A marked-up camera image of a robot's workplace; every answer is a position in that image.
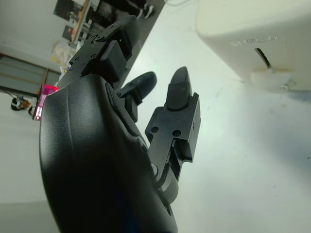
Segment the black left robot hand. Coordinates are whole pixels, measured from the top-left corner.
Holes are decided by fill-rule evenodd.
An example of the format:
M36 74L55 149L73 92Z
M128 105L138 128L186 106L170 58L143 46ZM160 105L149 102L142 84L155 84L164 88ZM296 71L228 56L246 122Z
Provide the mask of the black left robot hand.
M138 106L153 72L119 88L139 39L127 16L90 37L47 95L40 121L42 180L62 233L175 233L171 203L184 162L194 159L201 117L186 67L168 85L141 134Z

